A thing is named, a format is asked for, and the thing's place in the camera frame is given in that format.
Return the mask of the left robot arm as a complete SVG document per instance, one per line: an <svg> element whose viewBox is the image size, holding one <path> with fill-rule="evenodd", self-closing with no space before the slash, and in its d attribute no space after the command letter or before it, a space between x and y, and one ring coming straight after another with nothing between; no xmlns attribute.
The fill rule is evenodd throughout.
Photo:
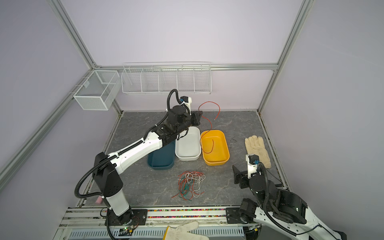
<svg viewBox="0 0 384 240"><path fill-rule="evenodd" d="M120 175L148 154L186 136L190 127L200 125L203 111L191 110L191 102L187 96L180 97L178 90L171 90L165 116L147 129L138 141L108 155L99 153L94 166L76 184L75 197L100 196L108 213L114 213L121 225L130 224L134 213L123 192L124 183Z"/></svg>

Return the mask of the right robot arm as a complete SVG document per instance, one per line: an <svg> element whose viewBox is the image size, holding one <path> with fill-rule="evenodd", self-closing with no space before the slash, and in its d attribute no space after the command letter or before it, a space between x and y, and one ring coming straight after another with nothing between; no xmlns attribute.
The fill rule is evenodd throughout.
<svg viewBox="0 0 384 240"><path fill-rule="evenodd" d="M226 208L229 224L259 224L292 240L345 240L344 232L332 230L297 194L278 189L268 179L262 163L248 165L247 171L233 167L234 183L248 188L255 197L245 198L238 208Z"/></svg>

